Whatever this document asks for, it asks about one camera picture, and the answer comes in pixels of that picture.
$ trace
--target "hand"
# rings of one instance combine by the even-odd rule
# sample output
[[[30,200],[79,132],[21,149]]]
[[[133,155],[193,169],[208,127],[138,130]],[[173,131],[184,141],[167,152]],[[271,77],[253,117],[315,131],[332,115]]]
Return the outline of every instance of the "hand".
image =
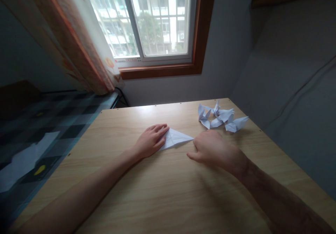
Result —
[[[187,153],[192,160],[206,165],[219,166],[236,177],[246,170],[248,163],[246,155],[214,130],[201,132],[194,139],[194,145],[196,152]]]
[[[148,127],[131,148],[140,159],[147,158],[157,152],[166,142],[162,137],[169,130],[167,124],[157,124]]]

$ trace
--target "folded paper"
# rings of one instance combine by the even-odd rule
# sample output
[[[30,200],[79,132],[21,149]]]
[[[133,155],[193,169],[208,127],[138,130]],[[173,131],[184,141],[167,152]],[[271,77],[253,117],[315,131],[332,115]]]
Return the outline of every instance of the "folded paper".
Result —
[[[199,104],[198,106],[198,120],[204,125],[206,128],[210,129],[210,122],[208,120],[210,116],[211,110],[205,113],[204,107]]]
[[[212,120],[211,122],[208,120],[210,113],[213,114],[216,118]],[[198,120],[207,128],[216,128],[221,126],[222,124],[225,125],[225,128],[227,131],[231,132],[237,132],[241,128],[244,127],[246,124],[248,117],[238,118],[236,120],[233,120],[234,116],[234,110],[221,110],[219,106],[219,100],[217,100],[216,105],[214,108],[210,108],[208,106],[204,106],[199,104],[198,106]]]
[[[225,125],[225,129],[230,132],[237,132],[241,128],[243,128],[248,121],[249,117],[242,117],[233,120],[232,123],[228,123]]]
[[[181,132],[175,131],[171,128],[169,128],[169,130],[166,132],[166,134],[164,135],[164,137],[166,137],[166,142],[165,144],[159,149],[159,151],[171,148],[177,144],[186,142],[186,141],[190,141],[193,140],[194,138],[185,135]]]

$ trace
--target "table surface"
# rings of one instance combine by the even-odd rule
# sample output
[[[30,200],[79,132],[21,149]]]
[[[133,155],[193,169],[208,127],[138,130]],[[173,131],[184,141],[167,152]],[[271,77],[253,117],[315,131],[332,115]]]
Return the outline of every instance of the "table surface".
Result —
[[[206,128],[198,104],[216,100],[103,110],[13,225],[16,229],[70,187],[132,146],[150,125],[167,123],[196,137]],[[222,109],[244,113],[228,98]],[[251,120],[239,132],[215,129],[336,229],[336,202]],[[161,151],[131,169],[78,233],[269,233],[267,217],[249,192],[225,171],[191,161],[192,142]]]

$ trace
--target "curtain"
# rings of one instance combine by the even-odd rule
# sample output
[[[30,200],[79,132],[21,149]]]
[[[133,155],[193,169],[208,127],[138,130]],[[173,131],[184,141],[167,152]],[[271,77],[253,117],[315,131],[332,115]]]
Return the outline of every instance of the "curtain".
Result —
[[[123,85],[90,0],[1,0],[78,90]]]

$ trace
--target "wall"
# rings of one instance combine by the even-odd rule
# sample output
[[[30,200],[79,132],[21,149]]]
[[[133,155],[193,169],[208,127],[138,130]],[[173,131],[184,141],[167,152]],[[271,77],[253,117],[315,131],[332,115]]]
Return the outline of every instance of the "wall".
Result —
[[[42,92],[74,89],[61,69],[1,2],[0,16],[0,86],[24,78]]]
[[[0,65],[0,87],[24,80],[21,75],[17,74],[6,63],[0,62]]]
[[[336,200],[336,0],[274,7],[231,99]]]
[[[228,97],[252,50],[251,0],[215,0],[202,75],[125,81],[132,106]]]

